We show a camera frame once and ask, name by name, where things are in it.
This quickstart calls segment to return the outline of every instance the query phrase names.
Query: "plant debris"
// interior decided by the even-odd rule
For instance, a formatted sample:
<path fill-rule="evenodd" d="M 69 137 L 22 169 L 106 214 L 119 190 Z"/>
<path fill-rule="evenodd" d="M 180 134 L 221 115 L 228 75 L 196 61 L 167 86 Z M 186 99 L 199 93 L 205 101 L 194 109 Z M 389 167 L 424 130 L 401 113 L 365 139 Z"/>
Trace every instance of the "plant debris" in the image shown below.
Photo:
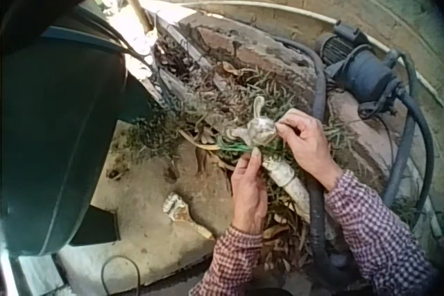
<path fill-rule="evenodd" d="M 200 69 L 186 51 L 170 37 L 161 36 L 154 48 L 154 58 L 159 68 L 172 73 L 180 80 L 189 94 L 183 101 L 178 101 L 175 110 L 162 110 L 153 107 L 153 117 L 139 120 L 129 131 L 128 147 L 136 159 L 152 157 L 173 157 L 182 136 L 197 146 L 217 145 L 214 152 L 203 152 L 196 148 L 199 161 L 205 161 L 204 155 L 217 163 L 230 176 L 233 166 L 240 156 L 250 148 L 241 140 L 232 140 L 226 135 L 228 129 L 245 126 L 253 117 L 253 101 L 256 96 L 263 96 L 265 105 L 262 113 L 274 121 L 280 119 L 288 109 L 306 105 L 302 96 L 292 92 L 298 84 L 298 77 L 277 75 L 260 68 L 236 69 L 227 61 L 218 63 L 211 69 Z M 215 74 L 225 82 L 223 90 L 214 83 Z M 331 144 L 332 155 L 342 167 L 348 161 L 350 151 L 356 140 L 348 130 L 347 124 L 330 115 L 325 133 Z M 274 139 L 261 148 L 263 155 L 279 157 L 287 161 L 296 175 L 304 181 L 305 174 L 297 165 L 291 151 L 282 140 Z M 199 164 L 197 173 L 204 172 Z M 358 176 L 366 168 L 358 170 Z M 279 230 L 276 239 L 271 239 L 264 247 L 261 262 L 266 269 L 278 269 L 283 272 L 299 270 L 311 261 L 308 226 L 294 213 L 293 201 L 284 189 L 278 187 L 265 176 L 268 191 L 268 214 L 266 229 Z"/>

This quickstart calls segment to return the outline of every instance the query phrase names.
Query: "shirt cuff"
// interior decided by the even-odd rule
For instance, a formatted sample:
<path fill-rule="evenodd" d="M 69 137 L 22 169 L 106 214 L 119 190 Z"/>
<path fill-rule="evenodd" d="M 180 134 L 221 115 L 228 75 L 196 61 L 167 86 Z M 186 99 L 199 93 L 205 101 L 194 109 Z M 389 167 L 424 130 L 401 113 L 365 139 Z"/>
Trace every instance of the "shirt cuff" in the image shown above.
<path fill-rule="evenodd" d="M 225 236 L 229 237 L 233 245 L 239 248 L 256 248 L 262 246 L 262 234 L 252 235 L 241 232 L 232 225 L 225 232 Z"/>
<path fill-rule="evenodd" d="M 342 176 L 338 179 L 334 188 L 325 194 L 325 201 L 327 204 L 334 204 L 343 197 L 344 191 L 357 182 L 355 174 L 351 170 L 345 170 Z"/>

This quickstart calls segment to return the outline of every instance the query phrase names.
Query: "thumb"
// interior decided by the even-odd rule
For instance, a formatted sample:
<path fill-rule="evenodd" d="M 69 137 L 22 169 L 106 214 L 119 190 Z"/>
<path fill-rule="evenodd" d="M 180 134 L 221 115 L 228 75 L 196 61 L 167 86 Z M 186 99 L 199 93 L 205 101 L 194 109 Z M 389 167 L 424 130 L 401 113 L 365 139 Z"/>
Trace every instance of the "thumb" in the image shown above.
<path fill-rule="evenodd" d="M 303 140 L 296 135 L 294 130 L 287 125 L 276 123 L 277 133 L 285 142 L 288 143 L 292 150 L 297 150 Z"/>
<path fill-rule="evenodd" d="M 251 152 L 251 158 L 248 162 L 246 175 L 255 177 L 262 165 L 262 154 L 258 147 L 254 147 Z"/>

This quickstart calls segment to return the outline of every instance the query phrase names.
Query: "wooden pole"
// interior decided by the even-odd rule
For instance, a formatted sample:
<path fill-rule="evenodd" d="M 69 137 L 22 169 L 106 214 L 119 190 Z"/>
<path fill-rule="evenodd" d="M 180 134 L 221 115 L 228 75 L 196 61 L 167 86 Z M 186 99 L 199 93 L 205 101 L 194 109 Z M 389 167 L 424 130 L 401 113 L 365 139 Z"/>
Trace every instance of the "wooden pole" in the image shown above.
<path fill-rule="evenodd" d="M 147 33 L 154 29 L 154 25 L 150 22 L 148 16 L 140 6 L 139 0 L 127 0 L 128 3 L 134 8 L 134 11 L 139 19 L 140 23 L 144 27 L 144 32 Z"/>

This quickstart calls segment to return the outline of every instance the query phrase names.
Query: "white cable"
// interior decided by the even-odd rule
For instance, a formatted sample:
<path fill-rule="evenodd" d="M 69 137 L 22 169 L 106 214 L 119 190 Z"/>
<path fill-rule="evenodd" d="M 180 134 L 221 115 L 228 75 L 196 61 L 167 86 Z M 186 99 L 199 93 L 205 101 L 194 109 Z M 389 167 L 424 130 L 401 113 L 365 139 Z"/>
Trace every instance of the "white cable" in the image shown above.
<path fill-rule="evenodd" d="M 286 5 L 279 5 L 277 3 L 266 3 L 263 1 L 241 1 L 241 0 L 210 0 L 210 1 L 195 1 L 191 3 L 179 3 L 181 6 L 195 6 L 195 5 L 244 5 L 244 6 L 255 6 L 255 7 L 264 7 L 264 8 L 272 8 L 275 10 L 283 10 L 285 12 L 291 12 L 294 14 L 304 15 L 306 17 L 312 17 L 313 19 L 317 19 L 320 21 L 327 22 L 329 24 L 334 25 L 338 20 L 333 19 L 331 17 L 326 17 L 325 15 L 321 15 L 310 10 L 303 10 L 302 8 L 296 8 Z M 383 52 L 389 52 L 390 48 L 375 38 L 367 35 L 368 41 L 375 46 L 376 48 L 382 50 Z M 402 59 L 399 59 L 398 62 L 404 65 Z M 444 100 L 439 96 L 436 89 L 433 88 L 432 84 L 428 82 L 421 74 L 416 71 L 416 76 L 418 77 L 419 82 L 423 87 L 434 97 L 435 101 L 441 106 L 444 107 Z"/>

